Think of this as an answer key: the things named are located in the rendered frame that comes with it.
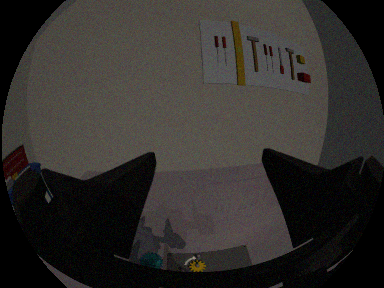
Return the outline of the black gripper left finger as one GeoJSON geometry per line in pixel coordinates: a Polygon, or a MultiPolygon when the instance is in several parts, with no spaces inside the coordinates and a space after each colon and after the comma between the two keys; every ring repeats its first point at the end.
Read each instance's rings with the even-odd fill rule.
{"type": "Polygon", "coordinates": [[[129,259],[155,171],[155,153],[148,152],[84,181],[47,168],[41,176],[52,197],[77,209],[116,256],[129,259]]]}

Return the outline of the yellow gear with black stripe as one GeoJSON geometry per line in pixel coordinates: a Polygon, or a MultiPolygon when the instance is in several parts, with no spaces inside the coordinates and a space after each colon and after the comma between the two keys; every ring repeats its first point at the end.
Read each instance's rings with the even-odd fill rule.
{"type": "Polygon", "coordinates": [[[189,269],[189,271],[193,271],[193,272],[200,272],[201,271],[201,272],[203,272],[203,269],[205,269],[203,267],[207,267],[207,265],[204,265],[204,264],[205,263],[201,264],[201,260],[200,261],[197,260],[196,263],[195,263],[195,261],[192,261],[191,267],[189,267],[191,269],[189,269]],[[200,267],[196,267],[196,264],[199,264],[200,267]]]}

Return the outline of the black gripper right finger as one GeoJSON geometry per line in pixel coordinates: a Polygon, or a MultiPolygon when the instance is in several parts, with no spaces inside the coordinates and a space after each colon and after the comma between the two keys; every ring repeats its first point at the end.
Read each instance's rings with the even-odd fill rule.
{"type": "Polygon", "coordinates": [[[275,189],[293,248],[313,239],[313,229],[327,216],[343,185],[360,172],[364,157],[328,169],[264,148],[261,163],[275,189]]]}

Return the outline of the teal gear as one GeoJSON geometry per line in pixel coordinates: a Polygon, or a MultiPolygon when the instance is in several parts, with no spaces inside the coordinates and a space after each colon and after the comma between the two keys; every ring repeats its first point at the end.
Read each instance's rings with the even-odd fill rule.
{"type": "MultiPolygon", "coordinates": [[[[147,267],[149,268],[159,268],[159,267],[163,267],[163,265],[161,264],[164,264],[164,263],[161,263],[161,261],[163,260],[160,260],[161,257],[159,257],[159,255],[156,256],[156,253],[155,255],[153,255],[153,252],[152,253],[149,253],[148,252],[148,255],[147,253],[145,253],[145,255],[143,255],[143,257],[141,257],[140,260],[140,264],[141,265],[147,265],[147,267]]],[[[161,268],[159,268],[161,269],[161,268]]]]}

